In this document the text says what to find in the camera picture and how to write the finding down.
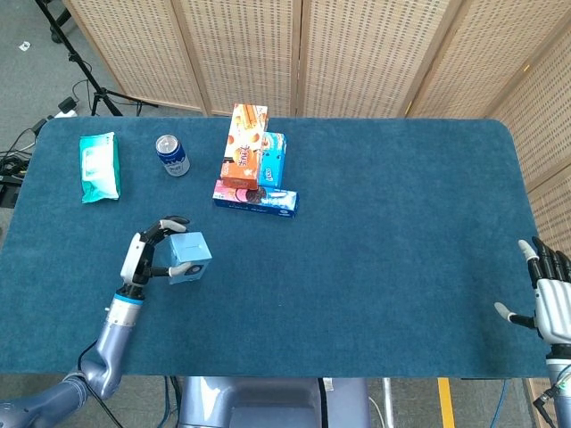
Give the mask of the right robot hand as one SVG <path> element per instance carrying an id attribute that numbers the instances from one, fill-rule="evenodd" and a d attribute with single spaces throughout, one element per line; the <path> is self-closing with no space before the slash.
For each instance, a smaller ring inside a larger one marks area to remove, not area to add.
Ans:
<path id="1" fill-rule="evenodd" d="M 535 330 L 541 339 L 552 346 L 570 344 L 570 258 L 562 251 L 554 251 L 539 237 L 533 236 L 532 245 L 517 242 L 523 253 L 534 292 L 534 315 L 523 316 L 495 302 L 494 308 L 506 321 Z"/>

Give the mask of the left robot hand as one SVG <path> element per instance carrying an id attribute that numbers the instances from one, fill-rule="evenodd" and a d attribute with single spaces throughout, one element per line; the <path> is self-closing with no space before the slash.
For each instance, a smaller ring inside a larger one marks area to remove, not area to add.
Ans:
<path id="1" fill-rule="evenodd" d="M 130 242 L 121 267 L 120 277 L 123 283 L 143 287 L 152 277 L 184 275 L 192 266 L 191 262 L 173 267 L 154 267 L 153 257 L 158 243 L 168 236 L 185 233 L 189 222 L 187 218 L 167 216 L 157 220 L 145 231 L 137 232 Z"/>

